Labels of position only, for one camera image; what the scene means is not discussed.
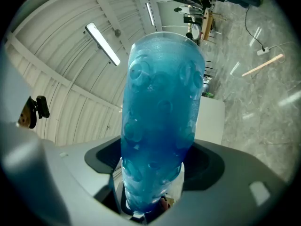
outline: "blue liquid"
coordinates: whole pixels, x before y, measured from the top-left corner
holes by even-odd
[[[205,61],[196,44],[169,32],[132,46],[123,101],[122,174],[129,207],[152,211],[192,145]]]

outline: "ceiling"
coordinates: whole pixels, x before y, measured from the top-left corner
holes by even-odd
[[[128,54],[135,41],[162,30],[156,3],[41,1],[25,2],[5,46],[12,64],[31,86],[32,98],[44,95],[47,99],[50,117],[38,120],[33,130],[56,145],[119,135]],[[155,26],[151,26],[146,2],[152,5]],[[121,60],[119,66],[85,32],[90,22]],[[121,30],[118,38],[116,29]]]

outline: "fluorescent light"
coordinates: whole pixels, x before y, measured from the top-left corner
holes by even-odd
[[[149,3],[148,3],[148,2],[146,3],[146,7],[147,7],[147,10],[148,10],[148,12],[149,12],[149,16],[150,16],[151,25],[153,26],[155,23],[154,23],[154,19],[152,18],[152,14],[151,14],[151,8],[150,8],[150,5],[149,5]]]
[[[251,47],[253,45],[253,43],[255,42],[255,39],[258,38],[259,34],[261,33],[262,29],[260,27],[257,28],[256,33],[254,35],[255,38],[251,39],[251,42],[249,44],[249,46]]]
[[[291,96],[289,96],[288,98],[284,99],[284,100],[281,100],[278,105],[279,106],[284,106],[284,105],[287,105],[287,104],[290,104],[298,99],[301,98],[301,90],[292,94]]]
[[[249,119],[249,118],[251,118],[252,116],[254,116],[254,113],[244,114],[244,115],[243,115],[243,119],[244,119],[244,120],[245,120],[245,119]]]
[[[233,74],[233,72],[237,69],[237,67],[240,65],[240,62],[237,62],[236,65],[233,67],[233,69],[230,72],[230,75]]]
[[[120,59],[118,59],[117,55],[114,53],[108,42],[99,32],[94,23],[89,23],[86,26],[86,30],[92,36],[92,38],[96,41],[96,43],[102,48],[102,50],[106,53],[106,55],[110,58],[110,60],[115,64],[120,64]]]

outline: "concrete floor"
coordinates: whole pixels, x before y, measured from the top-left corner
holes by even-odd
[[[200,45],[209,73],[214,98],[225,102],[225,125],[222,145],[253,154],[285,181],[290,181],[299,162],[301,147],[301,57],[285,16],[273,0],[263,0],[259,8],[250,7],[246,24],[264,47],[282,45],[285,62],[277,62],[242,77],[242,74],[282,53],[276,47],[257,56],[261,45],[245,29],[246,9],[231,3],[217,2],[215,13],[227,21],[216,20],[217,43]],[[239,62],[236,70],[233,67]]]

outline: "wooden stick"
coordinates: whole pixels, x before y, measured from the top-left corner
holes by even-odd
[[[250,71],[247,72],[247,73],[244,73],[242,76],[245,76],[245,75],[250,74],[250,73],[252,73],[252,72],[254,72],[254,71],[256,71],[256,70],[259,70],[259,69],[261,69],[262,67],[264,67],[264,66],[266,66],[266,65],[268,65],[268,64],[270,64],[270,63],[272,63],[272,62],[274,62],[274,61],[276,61],[277,59],[282,58],[283,56],[284,56],[283,54],[277,55],[276,57],[270,59],[269,61],[265,62],[264,64],[262,64],[262,65],[260,65],[260,66],[258,66],[258,67],[256,67],[256,68],[250,70]]]

